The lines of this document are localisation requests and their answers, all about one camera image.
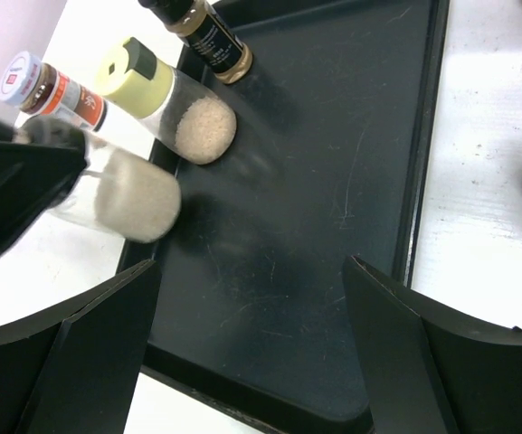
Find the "yellow cap seasoning shaker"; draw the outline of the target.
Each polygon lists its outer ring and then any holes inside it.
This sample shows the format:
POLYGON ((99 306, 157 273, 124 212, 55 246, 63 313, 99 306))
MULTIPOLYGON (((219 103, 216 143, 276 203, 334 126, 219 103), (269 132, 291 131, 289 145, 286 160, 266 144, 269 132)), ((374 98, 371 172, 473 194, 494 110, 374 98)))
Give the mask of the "yellow cap seasoning shaker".
POLYGON ((135 37, 106 51, 94 87, 193 164, 211 164, 235 138, 233 109, 213 91, 160 60, 135 37))

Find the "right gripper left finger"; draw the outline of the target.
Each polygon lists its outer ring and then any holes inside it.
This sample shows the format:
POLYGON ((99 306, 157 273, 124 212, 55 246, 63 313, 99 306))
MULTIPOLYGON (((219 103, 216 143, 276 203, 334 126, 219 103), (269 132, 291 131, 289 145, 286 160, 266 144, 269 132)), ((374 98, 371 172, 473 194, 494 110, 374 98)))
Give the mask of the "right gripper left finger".
POLYGON ((144 260, 0 325, 0 433, 121 433, 157 306, 144 260))

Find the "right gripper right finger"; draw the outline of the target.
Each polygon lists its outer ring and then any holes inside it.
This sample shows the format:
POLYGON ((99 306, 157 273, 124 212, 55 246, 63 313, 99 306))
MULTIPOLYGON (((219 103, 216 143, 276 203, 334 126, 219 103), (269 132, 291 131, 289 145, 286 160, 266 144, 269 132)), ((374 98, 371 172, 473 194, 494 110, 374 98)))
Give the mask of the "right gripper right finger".
POLYGON ((522 433, 522 328, 464 314, 358 257, 342 278, 378 433, 522 433))

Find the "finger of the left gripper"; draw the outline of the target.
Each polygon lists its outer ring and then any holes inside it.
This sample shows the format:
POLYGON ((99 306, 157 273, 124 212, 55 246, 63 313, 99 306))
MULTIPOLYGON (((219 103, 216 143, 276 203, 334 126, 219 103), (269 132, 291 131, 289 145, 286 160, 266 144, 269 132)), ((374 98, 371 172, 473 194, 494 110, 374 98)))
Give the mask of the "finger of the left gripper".
POLYGON ((61 203, 87 167, 85 132, 50 117, 0 120, 0 257, 61 203))

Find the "small brown spice bottle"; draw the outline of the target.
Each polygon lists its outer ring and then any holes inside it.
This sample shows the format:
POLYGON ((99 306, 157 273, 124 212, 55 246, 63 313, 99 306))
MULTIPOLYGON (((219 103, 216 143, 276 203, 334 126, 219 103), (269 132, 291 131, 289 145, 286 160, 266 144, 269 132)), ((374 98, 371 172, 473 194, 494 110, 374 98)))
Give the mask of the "small brown spice bottle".
POLYGON ((207 1, 138 2, 191 49, 224 84, 234 84, 251 69, 253 55, 207 1))

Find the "black top grinder bottle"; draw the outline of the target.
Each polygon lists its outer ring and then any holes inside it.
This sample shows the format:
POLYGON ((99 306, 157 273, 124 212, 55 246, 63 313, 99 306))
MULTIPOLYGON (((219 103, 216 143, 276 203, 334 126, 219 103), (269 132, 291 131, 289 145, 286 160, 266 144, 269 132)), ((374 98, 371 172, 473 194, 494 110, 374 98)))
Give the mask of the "black top grinder bottle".
POLYGON ((83 153, 86 167, 49 208, 60 219, 150 243, 166 235, 179 216, 181 189, 173 175, 93 132, 35 116, 22 124, 15 140, 83 153))

